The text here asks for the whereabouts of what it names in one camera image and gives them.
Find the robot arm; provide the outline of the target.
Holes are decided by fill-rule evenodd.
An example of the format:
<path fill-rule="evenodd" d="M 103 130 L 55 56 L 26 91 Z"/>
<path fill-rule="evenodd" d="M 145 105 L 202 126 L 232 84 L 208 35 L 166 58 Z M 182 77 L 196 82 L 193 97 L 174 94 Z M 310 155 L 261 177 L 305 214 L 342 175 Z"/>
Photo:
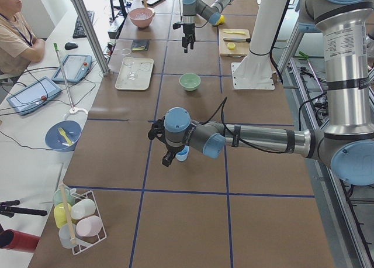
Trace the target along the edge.
<path fill-rule="evenodd" d="M 182 20 L 181 23 L 175 23 L 173 28 L 176 29 L 177 26 L 182 26 L 182 47 L 184 53 L 188 52 L 188 48 L 193 50 L 196 41 L 195 17 L 198 15 L 207 23 L 213 26 L 218 25 L 221 13 L 233 1 L 215 0 L 211 5 L 208 5 L 202 0 L 182 0 Z"/>
<path fill-rule="evenodd" d="M 373 122 L 370 118 L 365 21 L 373 0 L 302 0 L 300 18 L 323 34 L 329 123 L 323 130 L 256 128 L 199 123 L 176 107 L 162 118 L 163 164 L 190 146 L 217 158 L 225 145 L 267 153 L 297 153 L 322 162 L 352 185 L 373 183 Z"/>

